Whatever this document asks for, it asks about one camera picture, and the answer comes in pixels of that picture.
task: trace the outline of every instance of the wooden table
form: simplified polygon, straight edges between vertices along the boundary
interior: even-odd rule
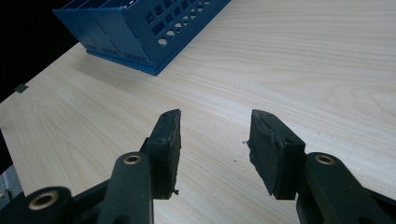
[[[281,118],[307,153],[333,154],[396,199],[393,0],[233,0],[157,77],[77,44],[26,85],[0,104],[26,194],[75,195],[108,179],[115,159],[179,108],[180,193],[155,201],[156,223],[298,223],[295,202],[270,197],[249,162],[256,108]]]

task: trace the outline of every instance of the wood grain surface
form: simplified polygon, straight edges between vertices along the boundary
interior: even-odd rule
[[[154,202],[156,223],[298,223],[249,162],[255,108],[396,199],[394,0],[233,0],[157,77],[77,44],[27,86],[0,104],[26,194],[108,179],[179,108],[180,193]]]

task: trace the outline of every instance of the blue crate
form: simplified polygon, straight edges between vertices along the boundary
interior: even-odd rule
[[[53,13],[88,53],[158,75],[230,0],[74,0]]]

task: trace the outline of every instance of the black background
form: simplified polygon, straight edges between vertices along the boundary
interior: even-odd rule
[[[0,102],[78,42],[52,13],[69,2],[0,1]]]

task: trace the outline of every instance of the blue plastic basket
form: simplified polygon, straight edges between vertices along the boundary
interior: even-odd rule
[[[88,53],[158,75],[230,0],[74,0],[53,13]]]

